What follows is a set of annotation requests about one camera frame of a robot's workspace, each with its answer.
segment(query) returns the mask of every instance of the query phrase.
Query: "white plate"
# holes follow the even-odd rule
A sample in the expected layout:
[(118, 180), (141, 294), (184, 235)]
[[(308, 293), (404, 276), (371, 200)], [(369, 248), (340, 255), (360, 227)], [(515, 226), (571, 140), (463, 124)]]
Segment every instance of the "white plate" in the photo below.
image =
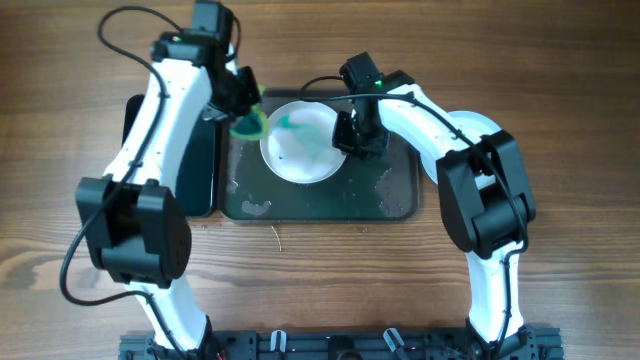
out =
[[(289, 116), (288, 121), (281, 120)], [(260, 140), (262, 158), (271, 171), (298, 184), (311, 184), (333, 175), (345, 160), (331, 146), (338, 114), (320, 103), (296, 101), (269, 116), (270, 134)]]

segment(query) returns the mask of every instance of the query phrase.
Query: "black tray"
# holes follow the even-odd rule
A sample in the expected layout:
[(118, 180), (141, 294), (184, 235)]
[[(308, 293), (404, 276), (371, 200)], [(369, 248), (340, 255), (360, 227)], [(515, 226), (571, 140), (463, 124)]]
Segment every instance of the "black tray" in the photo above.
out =
[[(335, 95), (344, 92), (309, 91), (309, 96)], [(269, 116), (297, 99), (297, 89), (267, 89), (262, 108)], [(351, 111), (347, 101), (326, 105)], [(333, 176), (308, 185), (274, 174), (262, 158), (259, 141), (240, 140), (223, 131), (221, 146), (218, 207), (234, 222), (398, 222), (419, 207), (418, 155), (396, 135), (382, 157), (347, 157)]]

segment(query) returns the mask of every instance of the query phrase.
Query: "black cable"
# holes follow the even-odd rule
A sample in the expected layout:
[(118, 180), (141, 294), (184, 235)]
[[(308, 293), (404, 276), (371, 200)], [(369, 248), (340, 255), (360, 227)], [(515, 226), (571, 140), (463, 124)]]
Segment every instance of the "black cable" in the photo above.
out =
[(62, 267), (60, 269), (60, 291), (62, 292), (62, 295), (65, 297), (65, 299), (67, 299), (69, 302), (76, 304), (76, 305), (80, 305), (80, 306), (98, 306), (98, 305), (102, 305), (102, 304), (106, 304), (112, 301), (116, 301), (125, 297), (129, 297), (129, 296), (142, 296), (143, 298), (145, 298), (145, 300), (147, 301), (147, 303), (149, 304), (149, 306), (151, 307), (151, 310), (153, 312), (153, 314), (155, 315), (158, 324), (160, 325), (160, 328), (162, 329), (164, 335), (167, 337), (167, 340), (169, 341), (169, 343), (171, 344), (171, 346), (173, 346), (174, 350), (176, 351), (176, 353), (180, 356), (180, 358), (182, 359), (187, 359), (188, 356), (180, 349), (180, 347), (178, 346), (178, 343), (176, 342), (176, 340), (174, 339), (173, 335), (171, 334), (171, 331), (169, 330), (167, 324), (165, 323), (162, 314), (160, 312), (160, 309), (158, 308), (158, 306), (156, 305), (155, 301), (153, 300), (153, 295), (150, 293), (147, 293), (145, 291), (139, 291), (139, 290), (134, 290), (134, 291), (125, 291), (119, 294), (115, 294), (115, 295), (111, 295), (102, 299), (97, 299), (97, 300), (82, 300), (82, 299), (78, 299), (76, 297), (74, 297), (70, 292), (69, 289), (67, 287), (67, 273), (69, 272), (69, 264), (71, 263), (71, 259), (73, 258), (73, 255), (75, 254), (78, 246), (80, 245), (80, 242), (82, 241), (82, 239), (86, 236), (87, 230), (93, 225), (93, 223), (96, 221), (96, 219), (102, 214), (102, 212), (106, 211), (107, 209), (109, 209), (113, 203), (115, 202), (115, 200), (117, 199), (118, 194), (120, 193), (120, 191), (122, 190), (122, 188), (124, 187), (124, 184), (131, 178), (131, 176), (133, 175), (133, 173), (135, 172), (135, 170), (141, 165), (141, 160), (142, 157), (144, 156), (144, 152), (147, 148), (147, 146), (149, 145), (149, 142), (151, 141), (153, 134), (155, 132), (155, 129), (157, 128), (160, 119), (162, 118), (162, 113), (164, 111), (164, 107), (165, 107), (165, 102), (166, 102), (166, 98), (168, 97), (168, 93), (167, 93), (167, 87), (164, 83), (164, 80), (162, 79), (162, 76), (160, 75), (160, 73), (158, 73), (158, 71), (156, 69), (153, 68), (153, 66), (143, 60), (142, 58), (128, 52), (125, 51), (113, 44), (111, 44), (109, 41), (107, 41), (102, 32), (103, 32), (103, 28), (104, 28), (104, 24), (106, 23), (106, 21), (112, 17), (113, 15), (123, 12), (123, 11), (142, 11), (142, 12), (147, 12), (150, 14), (153, 14), (163, 20), (165, 20), (166, 22), (168, 22), (169, 24), (171, 24), (174, 28), (176, 28), (178, 31), (182, 31), (182, 29), (175, 23), (173, 22), (171, 19), (167, 18), (165, 15), (152, 10), (152, 9), (148, 9), (145, 7), (141, 7), (141, 6), (123, 6), (123, 7), (119, 7), (116, 8), (114, 10), (109, 11), (108, 13), (106, 13), (102, 19), (100, 20), (100, 23), (98, 24), (98, 39), (100, 39), (100, 42), (102, 44), (104, 44), (106, 47), (108, 47), (109, 49), (117, 52), (118, 54), (121, 54), (127, 58), (130, 58), (134, 61), (136, 61), (137, 63), (141, 64), (142, 66), (144, 66), (145, 68), (147, 68), (147, 70), (149, 70), (153, 76), (156, 78), (156, 80), (158, 81), (158, 85), (160, 86), (160, 92), (158, 94), (160, 100), (158, 103), (158, 109), (156, 110), (156, 114), (153, 117), (153, 121), (151, 122), (151, 126), (149, 127), (149, 131), (147, 132), (147, 134), (145, 135), (145, 137), (142, 140), (142, 143), (140, 144), (140, 148), (138, 149), (138, 152), (136, 153), (136, 155), (134, 156), (133, 160), (131, 161), (130, 165), (129, 165), (129, 169), (127, 170), (127, 172), (124, 174), (124, 176), (122, 177), (122, 179), (120, 180), (120, 182), (118, 182), (116, 184), (116, 186), (114, 187), (114, 189), (111, 191), (111, 193), (109, 193), (109, 195), (105, 198), (105, 200), (103, 201), (100, 209), (98, 209), (95, 213), (93, 213), (88, 219), (87, 221), (83, 224), (82, 228), (80, 229), (80, 231), (78, 232), (78, 234), (76, 235), (76, 237), (73, 239), (73, 241), (71, 242), (71, 245), (69, 245), (69, 249), (67, 250), (67, 253), (64, 257), (64, 260), (62, 261)]
[(419, 102), (418, 100), (416, 100), (415, 98), (413, 98), (413, 96), (410, 96), (409, 94), (405, 94), (405, 95), (394, 95), (394, 94), (355, 94), (355, 95), (344, 95), (344, 96), (333, 96), (333, 97), (327, 97), (327, 98), (309, 98), (309, 97), (304, 97), (304, 91), (311, 85), (314, 84), (318, 81), (321, 80), (342, 80), (342, 78), (337, 77), (337, 76), (322, 76), (322, 77), (318, 77), (315, 78), (309, 82), (307, 82), (305, 85), (302, 86), (302, 88), (300, 89), (300, 100), (302, 101), (307, 101), (307, 102), (319, 102), (319, 101), (339, 101), (339, 100), (353, 100), (353, 99), (361, 99), (361, 98), (377, 98), (379, 100), (400, 100), (400, 101), (405, 101), (410, 103), (411, 105), (417, 106), (423, 110), (425, 110), (426, 112), (428, 112), (429, 114), (431, 114), (433, 117), (435, 117), (436, 119), (438, 119), (438, 121), (440, 121), (447, 129), (449, 129), (453, 134), (455, 134), (458, 138), (460, 138), (463, 142), (465, 142), (469, 148), (471, 149), (471, 151), (473, 151), (476, 155), (478, 155), (480, 157), (480, 159), (482, 160), (482, 162), (485, 164), (485, 166), (489, 169), (489, 171), (491, 173), (493, 173), (495, 179), (496, 179), (496, 183), (498, 183), (498, 186), (500, 187), (502, 193), (504, 194), (507, 202), (509, 203), (509, 206), (511, 207), (511, 210), (513, 211), (513, 213), (515, 214), (516, 217), (516, 222), (518, 223), (518, 231), (520, 233), (520, 236), (522, 236), (522, 247), (520, 249), (516, 249), (516, 250), (511, 250), (509, 251), (507, 254), (505, 254), (504, 259), (502, 260), (503, 266), (504, 266), (504, 278), (505, 278), (505, 314), (504, 314), (504, 320), (502, 322), (502, 329), (500, 331), (500, 336), (498, 337), (498, 341), (496, 343), (496, 346), (493, 350), (493, 354), (489, 354), (489, 360), (491, 360), (491, 358), (495, 355), (495, 356), (499, 356), (500, 354), (500, 350), (502, 349), (502, 344), (504, 343), (504, 339), (506, 337), (506, 333), (509, 327), (509, 320), (511, 318), (511, 275), (509, 274), (509, 268), (510, 268), (510, 264), (509, 261), (511, 259), (512, 256), (517, 255), (517, 254), (522, 254), (525, 251), (527, 251), (527, 249), (529, 248), (529, 236), (527, 234), (527, 227), (526, 224), (524, 223), (524, 221), (522, 220), (522, 218), (520, 217), (520, 212), (518, 211), (518, 208), (516, 207), (516, 203), (513, 201), (513, 198), (510, 195), (509, 192), (509, 188), (507, 186), (507, 184), (505, 184), (504, 179), (502, 179), (502, 176), (500, 175), (500, 173), (498, 172), (498, 170), (496, 169), (496, 167), (493, 165), (493, 163), (491, 162), (491, 160), (489, 159), (489, 157), (487, 156), (487, 154), (485, 154), (484, 152), (482, 152), (477, 145), (469, 140), (469, 138), (467, 138), (464, 133), (462, 133), (462, 131), (460, 131), (458, 128), (456, 128), (455, 126), (453, 126), (449, 121), (447, 121), (447, 119), (445, 119), (442, 115), (440, 115), (437, 111), (433, 110), (432, 108), (424, 105), (423, 103)]
[(315, 79), (311, 79), (309, 80), (306, 84), (302, 85), (302, 87), (300, 88), (300, 94), (299, 94), (299, 98), (300, 100), (302, 100), (304, 95), (304, 92), (307, 90), (307, 88), (319, 81), (323, 81), (323, 80), (339, 80), (342, 81), (342, 77), (341, 76), (320, 76), (317, 77)]
[(238, 51), (240, 51), (240, 40), (242, 40), (242, 27), (240, 26), (240, 20), (236, 16), (233, 17), (233, 22), (236, 23), (238, 27), (238, 39), (236, 40), (236, 45), (233, 48), (233, 54), (227, 56), (227, 62), (238, 58)]

